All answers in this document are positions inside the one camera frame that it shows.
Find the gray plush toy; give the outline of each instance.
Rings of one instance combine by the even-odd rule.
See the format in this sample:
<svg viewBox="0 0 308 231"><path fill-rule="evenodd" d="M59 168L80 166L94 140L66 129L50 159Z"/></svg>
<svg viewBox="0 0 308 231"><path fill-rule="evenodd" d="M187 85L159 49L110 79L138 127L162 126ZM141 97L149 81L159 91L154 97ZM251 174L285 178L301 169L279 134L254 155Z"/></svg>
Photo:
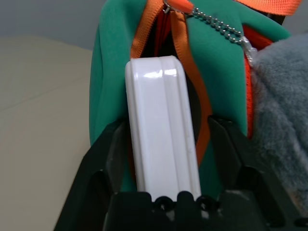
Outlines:
<svg viewBox="0 0 308 231"><path fill-rule="evenodd" d="M308 34L256 57L253 143L303 216L308 216Z"/></svg>

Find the green fabric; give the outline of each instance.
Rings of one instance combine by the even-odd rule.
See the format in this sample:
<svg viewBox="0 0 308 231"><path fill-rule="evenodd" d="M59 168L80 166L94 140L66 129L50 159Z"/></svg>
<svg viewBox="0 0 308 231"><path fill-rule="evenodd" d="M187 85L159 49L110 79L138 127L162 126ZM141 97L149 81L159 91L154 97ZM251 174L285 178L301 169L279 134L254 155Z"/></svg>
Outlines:
<svg viewBox="0 0 308 231"><path fill-rule="evenodd" d="M232 0L192 0L204 13L242 30L249 25L273 41L287 38L288 32L269 18ZM107 124L128 117L125 65L146 0L108 0L100 17L93 49L90 81L90 140L95 142ZM213 114L235 121L247 134L244 54L219 32L196 18L187 19L189 43L202 74ZM221 191L211 143L200 166L203 194L217 197ZM136 187L128 165L123 191Z"/></svg>

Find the orange ribbon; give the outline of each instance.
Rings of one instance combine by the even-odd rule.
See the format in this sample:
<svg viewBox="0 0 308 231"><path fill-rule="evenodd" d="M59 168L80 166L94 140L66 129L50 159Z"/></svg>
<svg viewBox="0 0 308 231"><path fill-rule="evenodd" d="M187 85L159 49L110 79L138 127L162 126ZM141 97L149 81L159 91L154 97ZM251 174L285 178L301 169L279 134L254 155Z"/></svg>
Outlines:
<svg viewBox="0 0 308 231"><path fill-rule="evenodd" d="M302 0L236 0L258 11L277 15L292 15ZM168 0L175 9L189 13L193 10L193 4L188 0Z"/></svg>
<svg viewBox="0 0 308 231"><path fill-rule="evenodd" d="M277 15L292 15L302 0L236 0L258 11Z"/></svg>

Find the white wall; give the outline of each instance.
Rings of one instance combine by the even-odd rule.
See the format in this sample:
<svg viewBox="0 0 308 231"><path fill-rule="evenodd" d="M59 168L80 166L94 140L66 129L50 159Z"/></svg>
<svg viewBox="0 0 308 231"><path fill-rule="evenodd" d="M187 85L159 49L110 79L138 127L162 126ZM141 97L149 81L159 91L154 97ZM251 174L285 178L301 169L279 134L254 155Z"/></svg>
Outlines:
<svg viewBox="0 0 308 231"><path fill-rule="evenodd" d="M93 48L105 0L0 0L0 36L35 34Z"/></svg>
<svg viewBox="0 0 308 231"><path fill-rule="evenodd" d="M293 35L308 33L308 0L303 0L293 16L288 16L283 26Z"/></svg>

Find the white rectangular object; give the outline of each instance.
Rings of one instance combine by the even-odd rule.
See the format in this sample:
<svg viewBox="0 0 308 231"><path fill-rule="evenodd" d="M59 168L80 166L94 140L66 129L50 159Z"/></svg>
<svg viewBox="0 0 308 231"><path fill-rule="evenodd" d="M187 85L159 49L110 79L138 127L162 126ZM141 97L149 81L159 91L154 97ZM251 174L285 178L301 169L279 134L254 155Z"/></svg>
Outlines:
<svg viewBox="0 0 308 231"><path fill-rule="evenodd" d="M126 89L138 191L201 195L185 73L174 57L132 59Z"/></svg>

